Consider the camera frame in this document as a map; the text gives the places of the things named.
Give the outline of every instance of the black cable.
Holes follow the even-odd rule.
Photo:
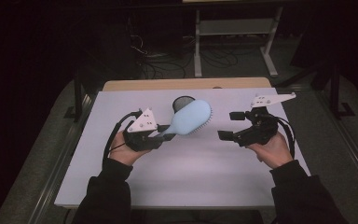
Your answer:
[[[149,79],[149,72],[150,73],[153,72],[153,75],[152,75],[152,79],[153,79],[153,76],[156,74],[156,68],[153,65],[151,65],[150,63],[144,63],[144,65],[145,65],[145,70],[143,70],[143,71],[145,73],[145,79]],[[151,67],[153,69],[153,71],[148,71],[147,66]]]
[[[294,131],[292,125],[290,125],[290,123],[287,120],[281,119],[278,117],[274,117],[274,118],[277,119],[278,123],[281,124],[281,126],[284,129],[284,132],[286,133],[289,150],[290,150],[290,155],[292,155],[292,158],[294,159],[295,158],[295,142],[296,142],[295,131]]]
[[[208,51],[216,58],[216,59],[222,59],[227,58],[228,56],[232,55],[232,52],[225,52],[223,49],[208,49]]]
[[[118,145],[118,146],[116,146],[116,147],[112,147],[112,148],[109,149],[109,152],[112,152],[112,151],[115,150],[116,148],[122,147],[122,146],[124,146],[124,145],[126,145],[126,144],[127,144],[127,143],[125,142],[125,143],[120,144],[120,145]]]
[[[146,71],[147,72],[147,79],[149,79],[149,73],[153,73],[150,79],[155,79],[157,74],[161,74],[161,77],[163,77],[162,73],[160,71],[156,70],[156,67],[153,66],[151,63],[144,63],[146,65],[146,70],[147,70],[147,66],[151,67],[153,69],[153,71]]]
[[[201,52],[200,52],[200,56],[202,56],[202,57],[201,57],[202,60],[204,60],[204,61],[205,61],[206,63],[208,63],[210,66],[213,66],[213,67],[216,67],[216,68],[229,68],[229,67],[231,66],[231,64],[229,64],[229,63],[227,64],[227,63],[219,62],[219,61],[217,61],[217,60],[215,60],[215,59],[212,59],[211,57],[209,57],[209,56],[207,56],[206,54],[201,53]]]
[[[156,69],[159,69],[159,70],[162,70],[162,71],[177,71],[177,70],[181,70],[182,73],[183,73],[183,76],[182,78],[185,78],[186,77],[186,70],[185,68],[188,67],[188,65],[191,63],[192,59],[193,59],[193,54],[191,54],[188,59],[186,60],[185,64],[184,65],[181,65],[179,64],[179,59],[168,59],[168,60],[165,60],[165,61],[161,61],[161,60],[147,60],[147,62],[144,62],[144,64],[150,66],[153,68],[154,70],[154,75],[152,78],[156,78],[156,74],[161,74],[161,76],[163,77],[162,75],[162,72],[160,71],[157,71]],[[171,68],[171,67],[164,67],[164,65],[173,65],[174,68]]]
[[[62,224],[66,224],[66,220],[68,219],[69,213],[70,213],[71,211],[72,211],[72,209],[68,209],[68,211],[66,211],[65,217],[63,217]]]
[[[223,50],[223,48],[225,48],[226,45],[225,45],[225,43],[223,42],[222,39],[223,39],[223,38],[220,38],[220,39],[219,39],[219,40],[220,40],[220,42],[219,42],[220,46],[219,46],[219,47],[212,47],[212,48],[215,49],[215,50],[221,51],[221,52],[223,52],[223,53],[226,54],[226,56],[222,56],[222,57],[228,57],[229,55],[233,55],[234,49],[230,49],[230,50],[228,50],[227,52],[225,52],[225,51]]]
[[[137,112],[130,112],[130,114],[124,116],[116,125],[115,128],[113,129],[113,131],[110,133],[109,139],[106,142],[106,146],[105,149],[103,151],[103,164],[104,162],[107,160],[107,157],[109,155],[110,152],[110,146],[112,145],[113,139],[115,139],[116,134],[118,133],[118,130],[121,127],[121,123],[124,122],[124,120],[126,120],[127,118],[131,117],[131,116],[135,116],[136,118],[138,118],[139,116],[141,116],[142,111],[137,111]]]
[[[246,55],[246,54],[251,54],[257,50],[259,50],[259,46],[253,47],[252,49],[249,49],[249,51],[246,52],[242,52],[242,53],[236,53],[235,51],[233,52],[234,55]]]
[[[142,72],[144,73],[145,79],[149,79],[149,74],[148,74],[148,71],[147,71],[147,66],[145,67],[145,70],[144,70],[144,67],[142,66]]]
[[[219,49],[218,49],[218,48],[215,48],[215,51],[221,51],[221,52],[223,52],[225,55],[220,55],[220,54],[218,54],[217,52],[212,52],[210,49],[209,49],[209,51],[210,51],[210,52],[212,53],[212,55],[213,55],[215,58],[217,58],[217,59],[227,58],[229,64],[231,64],[231,65],[237,64],[237,63],[238,63],[238,58],[237,58],[236,54],[234,54],[235,49],[230,49],[230,50],[228,50],[228,51],[225,51],[225,50],[222,49],[222,48],[224,48],[224,47],[225,47],[225,44],[224,44],[224,43],[221,43],[220,48],[219,48]],[[232,63],[232,62],[228,59],[229,56],[231,56],[231,57],[234,58],[234,60],[235,60],[234,63]]]
[[[156,73],[152,76],[152,79],[163,79],[164,78],[164,74],[160,71],[156,71]]]

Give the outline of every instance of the person's right hand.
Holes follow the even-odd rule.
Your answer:
[[[293,157],[290,155],[289,147],[286,144],[286,140],[279,132],[272,136],[264,146],[255,143],[247,146],[247,148],[254,151],[257,158],[272,169],[280,167],[293,160]]]

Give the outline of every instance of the person's left hand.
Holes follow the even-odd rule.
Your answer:
[[[116,134],[115,139],[113,139],[111,148],[117,147],[113,149],[110,154],[109,158],[115,161],[119,161],[123,164],[132,166],[136,160],[141,158],[144,154],[150,152],[151,150],[143,150],[143,151],[134,151],[130,147],[128,147],[125,143],[123,132],[118,132]]]

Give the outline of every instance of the cable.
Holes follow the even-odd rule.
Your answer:
[[[109,152],[112,152],[112,151],[115,150],[116,148],[122,147],[122,146],[124,146],[124,145],[126,145],[126,144],[127,144],[127,143],[125,142],[125,143],[120,144],[120,145],[118,145],[118,146],[116,146],[116,147],[112,147],[112,148],[110,148]]]
[[[149,74],[147,74],[148,73],[147,67],[145,68],[145,70],[143,66],[141,68],[142,68],[142,73],[144,73],[145,79],[149,79]]]
[[[66,211],[65,217],[63,217],[62,224],[66,224],[66,220],[68,219],[69,213],[70,213],[71,211],[72,211],[72,209],[68,209],[68,211]]]
[[[200,52],[200,56],[201,56],[202,60],[204,60],[210,66],[213,66],[213,67],[216,67],[216,68],[229,68],[231,66],[231,64],[229,62],[228,63],[219,62],[219,61],[217,61],[215,59],[212,59],[211,57],[209,57],[206,54],[201,53],[201,52]]]
[[[173,58],[173,54],[161,54],[158,56],[153,56],[153,58],[147,58],[143,62],[145,64],[144,74],[146,77],[149,77],[149,71],[147,70],[148,67],[151,67],[153,69],[153,76],[152,79],[157,78],[157,75],[160,75],[161,78],[164,78],[163,73],[161,71],[182,71],[182,78],[186,77],[186,70],[185,68],[191,63],[193,59],[193,54],[191,53],[188,59],[185,61],[184,65],[181,65],[180,61],[183,59],[177,59]]]
[[[139,35],[131,35],[131,37],[138,37],[138,39],[141,41],[141,48],[144,47],[144,41]]]
[[[141,110],[136,111],[136,112],[130,112],[130,114],[127,114],[126,116],[124,116],[124,117],[115,125],[115,128],[114,128],[113,131],[110,133],[109,139],[107,140],[105,149],[104,149],[104,151],[103,151],[103,165],[104,165],[104,162],[105,162],[106,159],[107,159],[107,156],[109,155],[109,152],[110,152],[110,149],[111,149],[110,146],[112,145],[113,139],[115,139],[116,134],[118,133],[118,130],[120,129],[121,124],[124,122],[124,120],[126,120],[127,118],[132,117],[132,116],[138,118],[138,117],[141,116],[141,115],[142,115],[142,111],[141,111]]]
[[[209,49],[208,50],[216,59],[223,59],[228,58],[228,56],[233,56],[231,52],[224,52],[222,49]]]
[[[251,49],[249,49],[249,51],[246,51],[246,52],[243,52],[243,53],[236,53],[235,51],[233,52],[233,55],[246,55],[246,54],[251,54],[257,50],[259,50],[260,47],[259,46],[256,46],[256,47],[253,47]]]
[[[295,158],[295,142],[296,142],[295,131],[294,131],[292,125],[287,120],[281,119],[278,117],[274,117],[274,118],[277,119],[278,123],[281,124],[281,126],[284,129],[284,132],[286,133],[289,150],[290,150],[290,155],[292,155],[292,158],[294,159]]]
[[[163,79],[164,78],[164,74],[160,71],[156,71],[156,73],[152,76],[152,79]]]
[[[147,55],[147,50],[141,50],[141,49],[138,49],[138,48],[136,48],[136,47],[134,47],[134,46],[130,46],[132,49],[136,49],[138,52],[140,52],[140,53],[143,53],[143,54],[145,54],[145,55]]]

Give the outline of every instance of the hand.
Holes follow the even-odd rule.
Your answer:
[[[115,161],[119,161],[123,164],[132,166],[136,160],[141,158],[144,154],[150,152],[151,150],[143,151],[134,151],[127,145],[122,145],[125,143],[123,132],[118,132],[115,139],[113,139],[111,148],[117,147],[110,152],[109,158]]]
[[[280,167],[293,160],[293,157],[290,155],[289,147],[286,144],[286,140],[279,132],[272,136],[264,146],[255,143],[247,148],[254,151],[257,158],[272,169]]]

